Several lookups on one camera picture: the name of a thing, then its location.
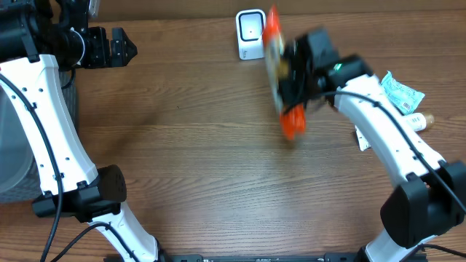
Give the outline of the light blue wipes packet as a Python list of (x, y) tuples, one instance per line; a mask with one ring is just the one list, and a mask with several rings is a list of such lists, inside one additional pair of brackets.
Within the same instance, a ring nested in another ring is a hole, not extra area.
[(422, 102), (425, 94), (410, 88), (393, 78), (390, 71), (381, 81), (389, 101), (403, 114), (412, 114)]

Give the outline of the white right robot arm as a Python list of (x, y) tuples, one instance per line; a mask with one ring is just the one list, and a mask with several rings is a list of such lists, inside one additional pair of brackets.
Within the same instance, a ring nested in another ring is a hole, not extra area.
[(357, 261), (407, 261), (465, 220), (464, 163), (447, 162), (412, 130), (364, 59), (340, 56), (323, 28), (280, 42), (274, 55), (284, 115), (326, 99), (360, 130), (390, 177), (382, 232)]

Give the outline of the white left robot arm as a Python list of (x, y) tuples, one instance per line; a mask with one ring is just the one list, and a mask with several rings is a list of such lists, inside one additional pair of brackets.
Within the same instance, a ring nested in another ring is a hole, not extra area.
[(63, 71), (126, 66), (138, 51), (125, 31), (89, 26), (99, 2), (62, 0), (54, 23), (51, 3), (1, 3), (1, 88), (22, 124), (39, 171), (39, 217), (75, 217), (97, 229), (122, 261), (167, 261), (158, 240), (127, 203), (116, 165), (96, 167), (88, 157), (67, 108)]

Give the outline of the white tube with gold cap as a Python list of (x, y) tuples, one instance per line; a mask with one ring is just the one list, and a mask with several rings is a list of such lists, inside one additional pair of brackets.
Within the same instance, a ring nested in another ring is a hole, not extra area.
[[(435, 118), (430, 113), (413, 113), (403, 116), (403, 119), (415, 132), (427, 130), (435, 123)], [(371, 147), (370, 143), (357, 127), (355, 127), (355, 135), (361, 151), (365, 151)]]

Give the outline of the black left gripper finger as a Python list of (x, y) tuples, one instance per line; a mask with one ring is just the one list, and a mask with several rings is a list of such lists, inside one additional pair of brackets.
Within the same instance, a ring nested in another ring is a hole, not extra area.
[(110, 66), (112, 68), (125, 67), (137, 54), (137, 50), (127, 50), (121, 52), (112, 51)]
[(111, 51), (113, 55), (137, 55), (136, 45), (129, 39), (123, 28), (112, 28)]

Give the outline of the orange spaghetti packet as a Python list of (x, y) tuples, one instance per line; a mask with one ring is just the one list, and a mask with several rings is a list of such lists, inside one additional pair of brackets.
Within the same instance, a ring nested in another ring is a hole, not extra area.
[(305, 109), (301, 105), (292, 109), (283, 109), (281, 99), (278, 95), (279, 51), (285, 43), (285, 38), (283, 36), (280, 23), (280, 15), (275, 5), (272, 5), (267, 14), (266, 25), (262, 34), (262, 41), (266, 72), (275, 103), (275, 109), (279, 116), (280, 126), (285, 138), (287, 140), (294, 140), (296, 136), (305, 133), (306, 116)]

